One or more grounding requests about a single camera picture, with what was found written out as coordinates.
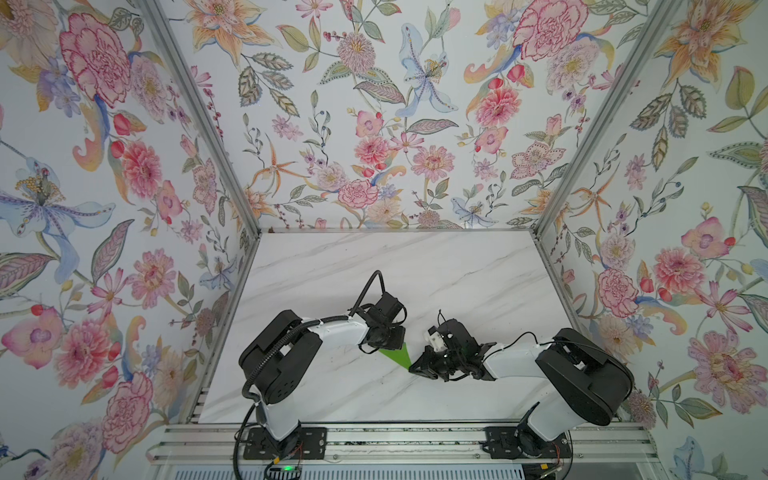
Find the green square paper sheet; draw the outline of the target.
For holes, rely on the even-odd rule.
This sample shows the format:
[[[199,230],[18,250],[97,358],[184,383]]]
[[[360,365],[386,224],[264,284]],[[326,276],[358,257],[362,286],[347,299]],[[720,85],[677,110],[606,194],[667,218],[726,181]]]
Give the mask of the green square paper sheet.
[[[403,343],[402,346],[396,350],[379,349],[378,353],[392,360],[394,363],[404,368],[405,370],[408,370],[412,365],[406,343]]]

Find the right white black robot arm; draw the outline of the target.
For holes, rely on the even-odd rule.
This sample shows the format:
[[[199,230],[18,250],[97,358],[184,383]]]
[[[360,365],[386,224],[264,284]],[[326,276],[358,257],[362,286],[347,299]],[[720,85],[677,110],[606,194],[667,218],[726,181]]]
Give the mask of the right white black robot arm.
[[[624,364],[572,328],[559,330],[545,342],[532,332],[528,335],[528,343],[522,337],[504,345],[479,343],[462,322],[446,320],[428,330],[428,344],[409,367],[411,374],[444,382],[467,377],[547,381],[553,391],[530,407],[515,427],[487,437],[489,449],[513,459],[541,456],[581,424],[608,426],[635,384]]]

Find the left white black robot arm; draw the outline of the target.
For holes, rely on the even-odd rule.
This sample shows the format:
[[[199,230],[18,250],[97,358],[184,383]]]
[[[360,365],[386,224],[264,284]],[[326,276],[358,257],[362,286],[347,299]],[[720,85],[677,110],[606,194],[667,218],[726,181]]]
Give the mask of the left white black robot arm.
[[[406,307],[388,292],[344,315],[304,319],[292,310],[280,312],[238,359],[245,376],[241,395],[252,402],[258,425],[277,442],[293,436],[301,413],[290,396],[319,352],[347,346],[366,354],[397,351],[406,319]]]

